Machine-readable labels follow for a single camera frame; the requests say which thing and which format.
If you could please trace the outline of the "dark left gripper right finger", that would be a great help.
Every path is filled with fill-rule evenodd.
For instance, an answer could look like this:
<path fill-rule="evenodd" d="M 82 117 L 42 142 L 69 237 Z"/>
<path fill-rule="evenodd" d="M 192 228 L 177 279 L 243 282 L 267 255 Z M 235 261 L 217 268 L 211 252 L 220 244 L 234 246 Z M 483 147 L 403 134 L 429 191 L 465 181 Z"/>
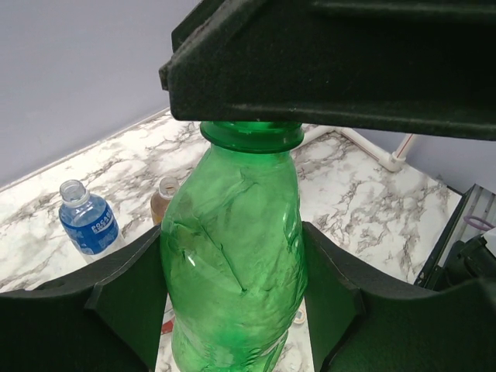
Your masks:
<path fill-rule="evenodd" d="M 317 371 L 493 371 L 495 282 L 436 292 L 356 258 L 303 225 Z"/>

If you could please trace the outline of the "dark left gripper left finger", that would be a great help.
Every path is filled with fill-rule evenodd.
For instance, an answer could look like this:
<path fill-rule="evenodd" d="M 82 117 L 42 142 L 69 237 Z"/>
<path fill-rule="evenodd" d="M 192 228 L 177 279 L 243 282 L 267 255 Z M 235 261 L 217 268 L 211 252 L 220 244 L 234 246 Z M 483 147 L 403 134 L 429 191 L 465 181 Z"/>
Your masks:
<path fill-rule="evenodd" d="M 167 287 L 155 226 L 128 246 L 1 295 L 3 371 L 153 371 Z"/>

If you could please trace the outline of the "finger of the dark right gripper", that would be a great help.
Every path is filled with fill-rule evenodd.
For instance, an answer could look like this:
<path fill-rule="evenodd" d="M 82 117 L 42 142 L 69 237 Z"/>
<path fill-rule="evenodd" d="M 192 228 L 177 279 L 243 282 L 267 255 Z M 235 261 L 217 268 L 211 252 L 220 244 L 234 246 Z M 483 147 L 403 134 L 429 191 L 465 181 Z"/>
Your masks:
<path fill-rule="evenodd" d="M 493 1 L 203 1 L 171 39 L 176 119 L 495 138 Z"/>

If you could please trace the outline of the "clear bottle red cap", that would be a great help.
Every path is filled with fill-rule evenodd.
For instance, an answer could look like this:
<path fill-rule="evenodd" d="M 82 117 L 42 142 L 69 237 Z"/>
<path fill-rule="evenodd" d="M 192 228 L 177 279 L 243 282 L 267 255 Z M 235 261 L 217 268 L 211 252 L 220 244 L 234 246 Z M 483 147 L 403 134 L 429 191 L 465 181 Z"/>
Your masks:
<path fill-rule="evenodd" d="M 164 313 L 163 324 L 161 326 L 161 334 L 165 335 L 171 333 L 174 327 L 175 314 L 172 308 L 168 309 Z"/>

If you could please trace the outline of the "white bottle cap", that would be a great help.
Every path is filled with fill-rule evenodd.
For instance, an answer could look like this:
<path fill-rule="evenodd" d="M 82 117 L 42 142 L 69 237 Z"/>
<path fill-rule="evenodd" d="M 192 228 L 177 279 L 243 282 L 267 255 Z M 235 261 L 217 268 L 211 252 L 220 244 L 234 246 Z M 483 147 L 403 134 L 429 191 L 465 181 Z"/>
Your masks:
<path fill-rule="evenodd" d="M 295 314 L 295 317 L 293 319 L 293 323 L 295 325 L 303 325 L 306 321 L 306 318 L 307 318 L 307 315 L 306 315 L 305 307 L 301 306 Z"/>

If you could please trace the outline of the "blue label Pocari bottle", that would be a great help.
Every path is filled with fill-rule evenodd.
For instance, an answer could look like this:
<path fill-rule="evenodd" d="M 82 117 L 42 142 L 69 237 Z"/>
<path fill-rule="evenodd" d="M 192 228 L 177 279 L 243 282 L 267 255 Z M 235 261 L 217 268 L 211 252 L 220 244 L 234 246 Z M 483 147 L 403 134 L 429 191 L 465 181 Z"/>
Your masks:
<path fill-rule="evenodd" d="M 126 245 L 113 210 L 104 198 L 90 193 L 78 180 L 65 181 L 59 192 L 62 197 L 58 211 L 60 223 L 87 263 Z"/>

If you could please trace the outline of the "green plastic bottle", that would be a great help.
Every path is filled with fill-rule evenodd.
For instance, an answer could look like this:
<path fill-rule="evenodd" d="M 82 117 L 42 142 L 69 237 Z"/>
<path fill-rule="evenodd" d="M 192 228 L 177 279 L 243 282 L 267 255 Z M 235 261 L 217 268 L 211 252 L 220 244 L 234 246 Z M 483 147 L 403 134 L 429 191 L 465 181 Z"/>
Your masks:
<path fill-rule="evenodd" d="M 182 371 L 271 371 L 307 285 L 297 122 L 203 122 L 209 148 L 161 223 Z"/>

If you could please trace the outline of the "gold red label bottle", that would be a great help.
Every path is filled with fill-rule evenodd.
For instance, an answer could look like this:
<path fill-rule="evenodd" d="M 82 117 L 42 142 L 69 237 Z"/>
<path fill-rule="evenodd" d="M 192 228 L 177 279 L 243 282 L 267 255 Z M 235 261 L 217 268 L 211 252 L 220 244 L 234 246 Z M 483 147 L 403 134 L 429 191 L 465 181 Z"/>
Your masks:
<path fill-rule="evenodd" d="M 175 177 L 164 177 L 158 184 L 158 189 L 150 199 L 150 212 L 153 224 L 158 226 L 164 217 L 168 205 L 179 189 L 180 184 Z"/>

